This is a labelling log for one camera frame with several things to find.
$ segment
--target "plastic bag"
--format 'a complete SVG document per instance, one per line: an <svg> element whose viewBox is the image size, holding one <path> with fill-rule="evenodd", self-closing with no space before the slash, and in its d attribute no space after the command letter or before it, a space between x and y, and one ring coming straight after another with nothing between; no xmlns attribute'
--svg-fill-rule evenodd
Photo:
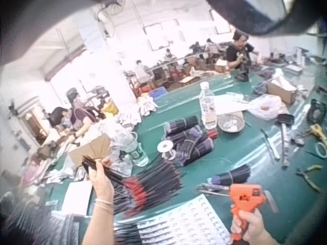
<svg viewBox="0 0 327 245"><path fill-rule="evenodd" d="M248 111L263 120L272 120L281 113L286 113L286 106L276 95L263 94L249 103Z"/></svg>

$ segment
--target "bracelet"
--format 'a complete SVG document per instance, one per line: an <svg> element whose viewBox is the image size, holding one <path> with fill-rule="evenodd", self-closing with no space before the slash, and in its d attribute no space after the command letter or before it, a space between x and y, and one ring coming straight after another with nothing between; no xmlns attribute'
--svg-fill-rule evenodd
<svg viewBox="0 0 327 245"><path fill-rule="evenodd" d="M108 204L108 205L113 205L113 203L111 203L109 201L106 201L106 200L103 200L103 199L100 199L100 198L96 198L95 202L105 203L105 204Z"/></svg>
<svg viewBox="0 0 327 245"><path fill-rule="evenodd" d="M112 212L111 209L106 208L106 207L103 207L103 206L101 206L101 205L99 205L99 204L97 204L97 203L95 203L94 205L97 206L97 207L99 207L99 208L102 208L102 209L104 209L104 210L107 210L107 211L109 211L110 213Z"/></svg>

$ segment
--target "water bottle cap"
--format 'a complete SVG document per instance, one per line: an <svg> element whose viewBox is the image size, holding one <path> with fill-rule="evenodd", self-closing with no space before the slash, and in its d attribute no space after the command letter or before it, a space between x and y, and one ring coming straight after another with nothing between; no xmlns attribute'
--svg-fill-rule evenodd
<svg viewBox="0 0 327 245"><path fill-rule="evenodd" d="M208 82L202 82L200 83L200 87L202 90L209 89L209 83Z"/></svg>

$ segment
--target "work table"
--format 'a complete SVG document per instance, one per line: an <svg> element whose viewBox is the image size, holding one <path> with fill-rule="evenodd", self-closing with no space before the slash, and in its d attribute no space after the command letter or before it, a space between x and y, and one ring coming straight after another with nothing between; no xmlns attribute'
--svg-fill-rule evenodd
<svg viewBox="0 0 327 245"><path fill-rule="evenodd" d="M325 71L321 67L312 65L307 67L300 76L285 73L285 77L291 79L294 84L303 84L305 88L311 90L315 84L323 85ZM250 82L244 83L235 80L233 77L226 78L225 75L217 75L206 79L215 95L225 94L226 92L251 94L254 86L262 80L262 78L253 73L250 74ZM197 115L201 118L198 101L200 91L200 83L196 82L156 99L156 103L158 104L157 111L152 112L150 116L143 117L142 123L136 129L138 140L142 143L142 147L148 154L150 160L158 154L156 148L164 134L163 125L165 122L191 115ZM294 102L289 107L289 112L295 117L293 129L296 128L301 131L308 129L306 113L310 100L313 98L322 100L322 94L312 91L306 100L300 98L299 101ZM291 164L286 170L283 170L280 162L271 158L260 131L260 128L263 128L267 132L269 137L274 140L278 152L281 153L280 126L275 120L264 121L256 118L247 111L244 112L244 116L246 121L251 124L251 127L246 125L241 132L234 134L218 130L219 135L214 140L215 148L213 152L186 167L179 168L184 184L184 188L178 191L179 195L171 198L168 202L132 217L132 219L148 218L179 206L196 197L198 193L195 192L195 187L200 183L206 182L207 178L247 163L252 167L252 174L248 183L259 184L263 189L269 190L276 201L279 213L273 213L269 205L262 205L260 211L263 215L267 231L277 241L283 241L292 232L295 225L311 209L319 196L302 177L295 174L296 169L298 167L308 168L313 164L324 165L325 161L304 152L304 150L315 152L314 143L317 142L317 139L314 136L309 136L305 139L306 145L304 148L291 146ZM60 165L62 166L63 164L64 156L62 158L59 159L56 168L61 168ZM135 173L140 170L142 169L134 167L133 172ZM323 168L320 171L310 173L313 182L321 189L327 186L326 171ZM62 185L56 185L51 196L48 198L48 200L59 200L59 210L69 182L70 180L65 180ZM94 208L92 203L94 198L95 193L93 191L89 202L89 215L92 214ZM227 229L230 229L232 220L230 212L231 200L218 196L208 196L207 199ZM128 221L125 220L122 213L116 215L115 220ZM80 240L87 228L88 221L87 219L81 223Z"/></svg>

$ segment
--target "plastic water bottle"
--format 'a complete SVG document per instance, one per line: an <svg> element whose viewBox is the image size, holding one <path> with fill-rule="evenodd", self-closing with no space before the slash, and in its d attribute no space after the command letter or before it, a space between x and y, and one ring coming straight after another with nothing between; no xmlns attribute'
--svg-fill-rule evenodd
<svg viewBox="0 0 327 245"><path fill-rule="evenodd" d="M122 151L130 155L135 165L143 167L149 163L149 158L141 148L141 143L137 143L135 137L128 130L123 127L117 130L115 141L121 146Z"/></svg>
<svg viewBox="0 0 327 245"><path fill-rule="evenodd" d="M208 82L202 82L200 86L201 93L199 101L201 106L202 121L206 129L214 129L217 127L215 95L209 89Z"/></svg>

